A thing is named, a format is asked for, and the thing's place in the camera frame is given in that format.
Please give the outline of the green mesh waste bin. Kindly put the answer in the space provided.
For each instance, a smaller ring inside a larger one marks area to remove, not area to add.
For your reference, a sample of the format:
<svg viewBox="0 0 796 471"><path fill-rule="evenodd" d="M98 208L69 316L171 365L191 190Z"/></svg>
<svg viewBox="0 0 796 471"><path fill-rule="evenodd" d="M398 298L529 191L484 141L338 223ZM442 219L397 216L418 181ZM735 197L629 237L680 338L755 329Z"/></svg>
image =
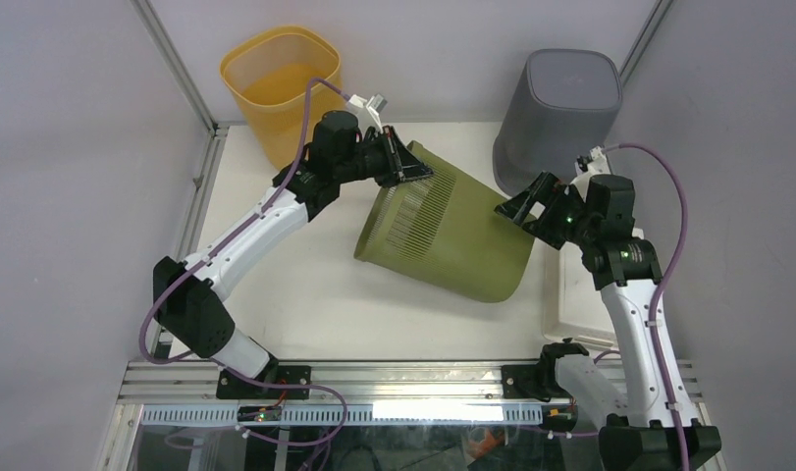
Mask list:
<svg viewBox="0 0 796 471"><path fill-rule="evenodd" d="M378 192L354 258L476 301L509 299L533 238L496 213L503 195L417 141L408 149L434 174Z"/></svg>

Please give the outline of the grey mesh waste bin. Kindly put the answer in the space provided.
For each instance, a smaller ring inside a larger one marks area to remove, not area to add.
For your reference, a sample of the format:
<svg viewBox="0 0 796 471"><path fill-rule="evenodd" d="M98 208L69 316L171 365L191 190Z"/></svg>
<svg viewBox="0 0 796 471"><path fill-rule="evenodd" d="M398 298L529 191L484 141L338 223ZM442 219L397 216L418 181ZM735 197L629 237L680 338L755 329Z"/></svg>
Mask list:
<svg viewBox="0 0 796 471"><path fill-rule="evenodd" d="M494 140L497 186L514 196L542 172L572 181L575 159L605 141L621 104L620 76L607 55L580 49L532 52Z"/></svg>

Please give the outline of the white perforated plastic basket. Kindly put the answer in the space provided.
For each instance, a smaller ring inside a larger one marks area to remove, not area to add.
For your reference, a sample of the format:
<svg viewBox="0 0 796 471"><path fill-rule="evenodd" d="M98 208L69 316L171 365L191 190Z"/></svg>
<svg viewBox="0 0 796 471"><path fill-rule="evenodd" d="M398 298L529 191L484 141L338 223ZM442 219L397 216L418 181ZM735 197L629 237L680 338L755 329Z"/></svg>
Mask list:
<svg viewBox="0 0 796 471"><path fill-rule="evenodd" d="M549 248L545 256L542 332L550 342L573 339L595 350L616 349L607 308L582 263L578 246Z"/></svg>

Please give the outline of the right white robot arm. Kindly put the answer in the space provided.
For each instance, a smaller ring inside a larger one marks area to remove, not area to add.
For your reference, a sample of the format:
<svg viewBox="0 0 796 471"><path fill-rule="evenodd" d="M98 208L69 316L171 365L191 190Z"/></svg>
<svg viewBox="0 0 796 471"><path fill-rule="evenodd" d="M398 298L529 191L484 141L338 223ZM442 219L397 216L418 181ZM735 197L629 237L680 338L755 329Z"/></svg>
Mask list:
<svg viewBox="0 0 796 471"><path fill-rule="evenodd" d="M608 310L625 392L572 340L543 347L516 384L527 396L573 398L597 429L607 470L698 470L721 450L684 389L661 304L664 276L654 246L634 234L633 182L599 174L580 191L551 173L500 204L497 214L555 249L571 243Z"/></svg>

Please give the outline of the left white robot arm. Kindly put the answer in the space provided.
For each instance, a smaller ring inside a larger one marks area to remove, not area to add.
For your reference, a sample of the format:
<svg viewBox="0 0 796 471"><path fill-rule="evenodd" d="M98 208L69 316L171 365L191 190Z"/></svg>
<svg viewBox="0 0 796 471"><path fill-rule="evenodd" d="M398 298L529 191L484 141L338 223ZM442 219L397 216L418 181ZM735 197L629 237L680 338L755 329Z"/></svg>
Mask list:
<svg viewBox="0 0 796 471"><path fill-rule="evenodd" d="M189 353L239 374L239 386L251 397L270 395L278 360L242 332L228 312L225 302L235 287L270 250L336 201L343 184L372 180L391 188L433 174L393 127L363 130L350 112L327 112L292 163L226 232L182 261L165 257L155 265L148 320Z"/></svg>

